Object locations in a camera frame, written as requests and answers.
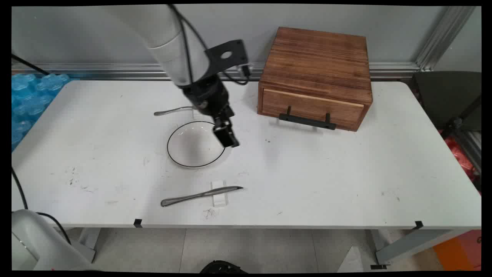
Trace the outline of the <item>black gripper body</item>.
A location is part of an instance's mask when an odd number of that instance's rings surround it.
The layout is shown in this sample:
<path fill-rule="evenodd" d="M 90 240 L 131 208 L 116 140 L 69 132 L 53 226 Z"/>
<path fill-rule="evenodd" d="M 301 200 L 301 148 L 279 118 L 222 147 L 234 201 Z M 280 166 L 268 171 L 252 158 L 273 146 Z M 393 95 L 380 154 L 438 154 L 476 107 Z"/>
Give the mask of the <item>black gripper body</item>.
<path fill-rule="evenodd" d="M 235 116 L 230 107 L 229 93 L 217 74 L 179 88 L 200 113 L 220 120 Z"/>

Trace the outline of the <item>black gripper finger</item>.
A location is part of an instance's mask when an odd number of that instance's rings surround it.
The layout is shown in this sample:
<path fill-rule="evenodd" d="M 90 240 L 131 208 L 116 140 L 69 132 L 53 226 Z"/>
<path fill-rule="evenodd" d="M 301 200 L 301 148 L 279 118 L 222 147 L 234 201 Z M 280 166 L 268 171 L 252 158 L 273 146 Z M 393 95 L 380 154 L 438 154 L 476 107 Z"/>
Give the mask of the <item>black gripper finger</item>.
<path fill-rule="evenodd" d="M 227 148 L 227 147 L 238 147 L 240 145 L 239 141 L 237 140 L 234 132 L 233 132 L 233 128 L 232 128 L 232 124 L 231 124 L 231 128 L 229 128 L 229 130 L 222 130 L 222 131 L 218 131 L 218 132 L 214 132 L 214 135 L 216 136 L 216 138 L 219 140 L 219 142 L 221 143 L 221 145 L 224 147 L 224 148 Z"/>
<path fill-rule="evenodd" d="M 229 130 L 231 128 L 231 121 L 227 115 L 214 116 L 214 132 Z"/>

